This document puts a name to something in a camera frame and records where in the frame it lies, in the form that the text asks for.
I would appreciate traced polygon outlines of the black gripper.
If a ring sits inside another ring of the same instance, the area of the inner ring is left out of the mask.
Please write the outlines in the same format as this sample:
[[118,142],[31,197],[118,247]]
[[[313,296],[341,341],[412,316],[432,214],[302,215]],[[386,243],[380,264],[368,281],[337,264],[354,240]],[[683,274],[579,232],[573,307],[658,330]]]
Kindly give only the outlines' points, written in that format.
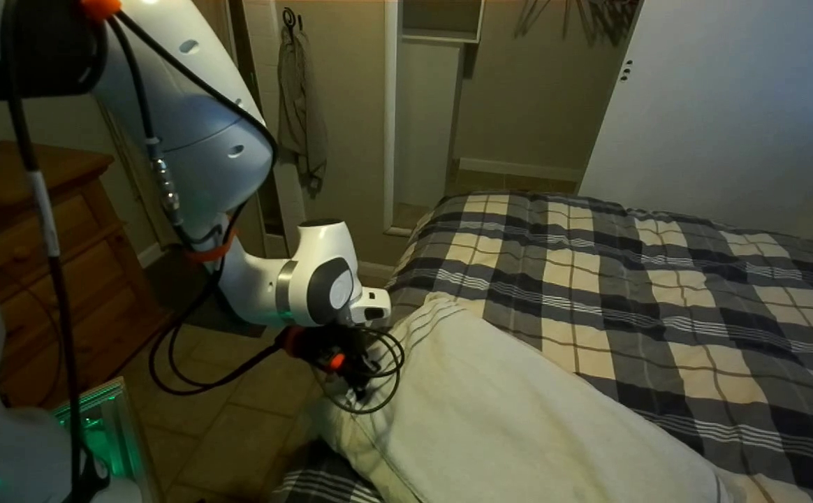
[[317,371],[341,378],[357,404],[368,399],[368,384],[380,366],[368,357],[368,338],[361,327],[291,327],[285,352]]

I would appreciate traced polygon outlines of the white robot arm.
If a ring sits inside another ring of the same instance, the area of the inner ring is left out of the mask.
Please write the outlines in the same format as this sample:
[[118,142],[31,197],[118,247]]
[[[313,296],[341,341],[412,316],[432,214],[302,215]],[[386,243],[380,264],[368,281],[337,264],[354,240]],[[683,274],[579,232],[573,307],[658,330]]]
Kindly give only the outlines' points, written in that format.
[[[90,92],[143,148],[164,214],[231,314],[252,324],[371,324],[390,314],[357,281],[348,228],[304,225],[292,257],[248,254],[231,214],[276,166],[274,142],[231,57],[192,0],[0,0],[0,102],[28,145],[23,105]],[[136,503],[84,429],[0,399],[0,503]]]

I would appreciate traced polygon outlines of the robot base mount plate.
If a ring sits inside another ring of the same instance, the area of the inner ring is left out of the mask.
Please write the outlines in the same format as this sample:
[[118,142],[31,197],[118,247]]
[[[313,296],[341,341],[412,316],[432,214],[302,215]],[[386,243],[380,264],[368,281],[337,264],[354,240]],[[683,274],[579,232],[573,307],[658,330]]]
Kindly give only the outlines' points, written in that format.
[[80,475],[67,503],[158,503],[154,462],[122,378],[77,397]]

